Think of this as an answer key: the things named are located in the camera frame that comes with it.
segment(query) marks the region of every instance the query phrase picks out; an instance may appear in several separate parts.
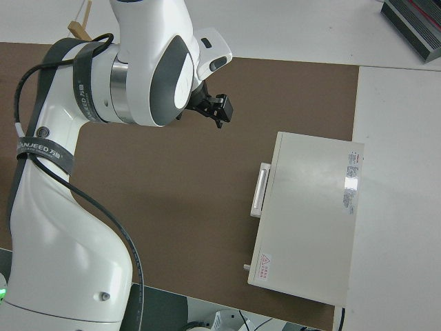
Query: white case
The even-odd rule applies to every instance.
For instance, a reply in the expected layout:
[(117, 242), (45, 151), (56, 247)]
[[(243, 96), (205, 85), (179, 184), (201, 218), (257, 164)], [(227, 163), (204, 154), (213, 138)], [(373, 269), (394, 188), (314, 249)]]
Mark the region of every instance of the white case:
[(278, 133), (248, 283), (345, 307), (362, 153)]

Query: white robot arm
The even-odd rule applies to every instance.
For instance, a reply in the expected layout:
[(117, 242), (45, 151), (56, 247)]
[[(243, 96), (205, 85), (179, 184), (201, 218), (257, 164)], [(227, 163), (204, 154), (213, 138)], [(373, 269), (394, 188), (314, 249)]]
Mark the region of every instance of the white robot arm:
[[(219, 128), (231, 119), (227, 96), (211, 98), (204, 82), (232, 59), (215, 30), (194, 33), (183, 0), (111, 4), (121, 44), (57, 42), (45, 57), (26, 134), (16, 114), (19, 162), (8, 210), (14, 253), (0, 305), (5, 331), (120, 328), (132, 282), (130, 255), (60, 184), (68, 185), (83, 124), (164, 126), (186, 108)], [(54, 66), (62, 60), (64, 66)]]

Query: brown mat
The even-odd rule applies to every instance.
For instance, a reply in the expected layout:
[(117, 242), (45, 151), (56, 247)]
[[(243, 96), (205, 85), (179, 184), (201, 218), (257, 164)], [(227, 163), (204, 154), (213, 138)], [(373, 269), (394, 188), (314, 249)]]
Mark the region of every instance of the brown mat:
[[(2, 219), (15, 167), (13, 92), (47, 49), (0, 43)], [(271, 162), (277, 131), (351, 140), (357, 79), (355, 66), (234, 59), (208, 81), (232, 100), (231, 123), (218, 130), (190, 111), (165, 128), (89, 123), (72, 182), (127, 226), (147, 285), (330, 330), (334, 307), (248, 285), (243, 264), (258, 228), (249, 211), (259, 165)], [(30, 82), (24, 114), (33, 95)], [(4, 221), (0, 247), (12, 248)]]

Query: warning label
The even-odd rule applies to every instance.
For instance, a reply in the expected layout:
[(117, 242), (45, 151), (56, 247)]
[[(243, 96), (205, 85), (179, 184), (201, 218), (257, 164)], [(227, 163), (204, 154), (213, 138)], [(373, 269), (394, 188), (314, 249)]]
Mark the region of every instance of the warning label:
[(269, 275), (269, 267), (271, 265), (272, 257), (270, 254), (261, 253), (259, 258), (259, 268), (257, 279), (260, 281), (267, 281)]
[(358, 173), (360, 154), (351, 152), (348, 155), (348, 165), (345, 177), (345, 193), (343, 194), (343, 209), (347, 214), (352, 215), (357, 207)]

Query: black cord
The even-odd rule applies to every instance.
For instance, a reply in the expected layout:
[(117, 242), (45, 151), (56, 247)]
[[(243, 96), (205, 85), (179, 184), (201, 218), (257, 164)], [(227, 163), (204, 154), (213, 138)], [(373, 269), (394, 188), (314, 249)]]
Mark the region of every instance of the black cord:
[[(101, 36), (93, 39), (92, 41), (100, 41), (103, 39), (106, 39), (105, 43), (103, 43), (102, 45), (100, 45), (99, 47), (95, 48), (92, 56), (95, 57), (98, 54), (101, 54), (102, 52), (104, 52), (104, 50), (106, 50), (110, 44), (112, 44), (113, 42), (113, 34), (111, 33), (106, 33), (106, 34), (102, 34)], [(14, 94), (14, 120), (15, 123), (20, 123), (20, 114), (19, 114), (19, 103), (20, 103), (20, 95), (21, 95), (21, 91), (23, 89), (23, 86), (25, 85), (25, 82), (28, 80), (28, 78), (36, 71), (38, 70), (42, 70), (42, 69), (55, 69), (58, 68), (59, 66), (68, 66), (70, 64), (74, 63), (74, 59), (68, 59), (68, 60), (62, 60), (59, 62), (52, 62), (52, 63), (42, 63), (39, 64), (37, 66), (34, 66), (32, 68), (30, 68), (20, 79), (17, 88), (15, 90), (15, 94)]]
[(185, 324), (179, 331), (187, 331), (191, 330), (192, 328), (197, 328), (198, 326), (205, 326), (204, 322), (189, 322)]
[(29, 154), (29, 159), (32, 160), (32, 162), (35, 164), (36, 167), (40, 168), (44, 173), (46, 173), (49, 177), (52, 177), (55, 181), (58, 181), (62, 186), (68, 188), (73, 193), (79, 195), (83, 199), (85, 199), (88, 203), (93, 205), (95, 208), (100, 210), (105, 216), (107, 216), (110, 221), (118, 228), (118, 230), (122, 233), (125, 240), (129, 244), (130, 249), (132, 250), (133, 257), (135, 259), (135, 264), (138, 269), (138, 277), (139, 277), (139, 288), (140, 288), (140, 300), (142, 299), (142, 305), (141, 309), (138, 311), (138, 319), (139, 319), (139, 330), (141, 330), (141, 321), (142, 321), (142, 315), (143, 315), (143, 304), (144, 304), (144, 275), (143, 275), (143, 269), (141, 267), (141, 260), (139, 259), (138, 251), (136, 250), (136, 247), (133, 243), (132, 238), (130, 238), (130, 235), (127, 233), (127, 230), (122, 226), (121, 223), (118, 222), (116, 217), (107, 210), (103, 205), (101, 205), (97, 200), (93, 199), (91, 196), (87, 195), (80, 189), (78, 189), (76, 186), (73, 186), (68, 181), (65, 181), (57, 174), (53, 173), (51, 170), (49, 170), (44, 164), (40, 162), (40, 160), (37, 159), (37, 157), (33, 154)]
[(338, 326), (338, 331), (343, 330), (343, 323), (345, 322), (345, 312), (346, 310), (342, 308), (342, 316), (340, 317), (340, 325)]
[[(101, 54), (106, 50), (113, 42), (114, 36), (111, 33), (102, 34), (101, 36), (93, 39), (92, 41), (100, 41), (103, 39), (107, 39), (102, 45), (98, 46), (94, 49), (92, 56), (95, 57), (98, 54)], [(20, 96), (21, 91), (23, 89), (23, 86), (25, 82), (28, 80), (28, 78), (36, 71), (38, 70), (44, 70), (44, 69), (55, 69), (59, 66), (68, 66), (74, 63), (74, 59), (68, 59), (68, 60), (62, 60), (59, 62), (53, 62), (53, 63), (42, 63), (37, 66), (34, 66), (30, 68), (20, 79), (20, 82), (17, 85), (17, 89), (15, 90), (14, 94), (14, 120), (15, 123), (20, 123), (20, 112), (19, 112), (19, 103), (20, 103)], [(139, 277), (139, 309), (136, 314), (136, 319), (138, 321), (138, 331), (141, 331), (141, 324), (143, 321), (143, 311), (144, 311), (144, 274), (143, 274), (143, 268), (141, 265), (141, 260), (139, 258), (138, 251), (136, 250), (136, 247), (134, 245), (134, 242), (132, 238), (130, 238), (130, 235), (127, 233), (125, 228), (118, 222), (116, 217), (109, 212), (107, 209), (104, 208), (98, 201), (94, 200), (92, 197), (78, 189), (77, 187), (73, 186), (71, 183), (65, 181), (61, 177), (57, 176), (55, 173), (53, 173), (51, 170), (49, 170), (47, 167), (45, 167), (40, 160), (37, 159), (37, 157), (33, 154), (29, 154), (29, 159), (32, 160), (32, 162), (35, 164), (36, 167), (44, 171), (49, 177), (52, 177), (55, 181), (59, 182), (61, 185), (65, 186), (72, 192), (76, 193), (80, 197), (84, 198), (87, 202), (91, 203), (94, 207), (98, 208), (105, 216), (107, 216), (110, 221), (118, 228), (118, 230), (123, 235), (124, 239), (127, 241), (130, 250), (132, 251), (132, 256), (134, 257), (134, 261), (136, 264), (136, 269), (138, 270), (138, 277)]]
[(243, 316), (243, 314), (242, 314), (242, 312), (241, 312), (240, 310), (239, 310), (239, 314), (240, 314), (240, 316), (242, 317), (242, 319), (243, 319), (243, 323), (245, 323), (245, 326), (247, 327), (247, 330), (249, 331), (247, 321), (245, 320), (245, 317)]
[(265, 322), (263, 322), (262, 324), (260, 324), (257, 328), (254, 329), (254, 331), (256, 331), (257, 329), (259, 329), (262, 325), (265, 325), (266, 323), (270, 322), (272, 319), (268, 319)]

